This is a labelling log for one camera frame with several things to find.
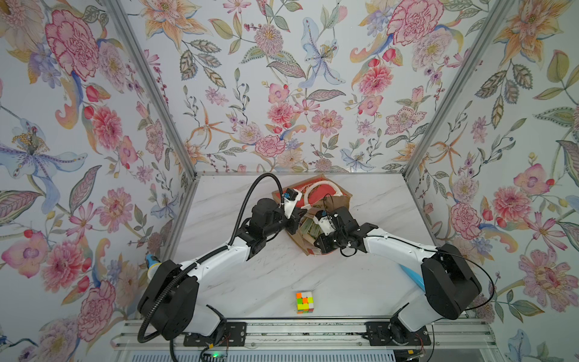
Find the red burlap tote bag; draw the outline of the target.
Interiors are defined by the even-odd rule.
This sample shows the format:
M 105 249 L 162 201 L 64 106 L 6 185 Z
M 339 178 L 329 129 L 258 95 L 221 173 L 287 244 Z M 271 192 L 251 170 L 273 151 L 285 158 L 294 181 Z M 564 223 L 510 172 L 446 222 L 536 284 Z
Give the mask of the red burlap tote bag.
M 314 218 L 318 211 L 334 211 L 340 207 L 350 207 L 352 194 L 323 174 L 294 183 L 289 188 L 302 193 L 302 200 L 298 202 L 297 208 L 308 210 L 305 217 Z M 290 235 L 288 232 L 287 234 L 304 254 L 308 256 L 322 254 L 313 244 L 302 239 L 299 230 L 295 235 Z

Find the green folding fan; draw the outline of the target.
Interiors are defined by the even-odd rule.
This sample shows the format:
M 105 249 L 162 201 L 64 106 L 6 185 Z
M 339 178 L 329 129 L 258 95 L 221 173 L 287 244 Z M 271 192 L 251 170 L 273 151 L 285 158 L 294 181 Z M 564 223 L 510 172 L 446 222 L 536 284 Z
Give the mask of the green folding fan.
M 304 241 L 314 244 L 320 234 L 322 234 L 322 231 L 313 218 L 305 217 L 299 227 L 299 233 Z

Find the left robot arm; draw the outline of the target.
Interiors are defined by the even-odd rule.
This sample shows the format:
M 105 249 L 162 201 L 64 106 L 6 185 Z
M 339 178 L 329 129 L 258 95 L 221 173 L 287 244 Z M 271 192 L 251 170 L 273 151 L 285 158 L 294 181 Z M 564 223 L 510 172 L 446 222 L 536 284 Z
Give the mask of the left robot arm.
M 137 341 L 147 343 L 157 337 L 171 341 L 181 334 L 191 334 L 206 345 L 220 342 L 227 319 L 214 307 L 198 304 L 201 285 L 249 261 L 279 233 L 295 234 L 306 214 L 296 201 L 286 199 L 279 204 L 262 198 L 252 208 L 251 217 L 235 227 L 233 240 L 204 256 L 181 263 L 158 262 L 149 257 L 149 285 L 137 307 L 143 316 Z

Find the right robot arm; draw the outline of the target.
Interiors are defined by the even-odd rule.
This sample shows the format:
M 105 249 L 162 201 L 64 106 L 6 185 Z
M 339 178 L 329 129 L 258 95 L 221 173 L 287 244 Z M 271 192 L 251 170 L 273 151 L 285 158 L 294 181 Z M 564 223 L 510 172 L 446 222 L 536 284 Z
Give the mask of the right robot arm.
M 481 294 L 482 287 L 469 262 L 453 245 L 433 247 L 392 235 L 372 223 L 358 224 L 347 208 L 318 211 L 321 228 L 315 247 L 323 254 L 351 248 L 383 256 L 422 278 L 424 295 L 395 312 L 391 329 L 414 333 L 440 319 L 455 320 Z

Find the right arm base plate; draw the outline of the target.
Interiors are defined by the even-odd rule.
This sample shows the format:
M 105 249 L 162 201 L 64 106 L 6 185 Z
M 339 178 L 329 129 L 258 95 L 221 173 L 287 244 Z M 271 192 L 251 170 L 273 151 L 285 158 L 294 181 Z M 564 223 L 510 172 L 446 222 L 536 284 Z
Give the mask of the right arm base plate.
M 416 332 L 408 331 L 404 326 L 390 321 L 369 321 L 365 323 L 364 336 L 371 346 L 430 346 L 430 334 L 426 327 Z

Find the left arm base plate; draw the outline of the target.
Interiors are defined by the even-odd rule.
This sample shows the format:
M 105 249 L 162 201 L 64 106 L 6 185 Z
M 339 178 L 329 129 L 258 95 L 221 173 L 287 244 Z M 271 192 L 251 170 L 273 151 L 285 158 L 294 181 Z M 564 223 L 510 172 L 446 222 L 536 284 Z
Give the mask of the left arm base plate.
M 185 347 L 243 347 L 247 337 L 246 322 L 225 322 L 209 336 L 198 333 L 187 333 L 183 345 Z

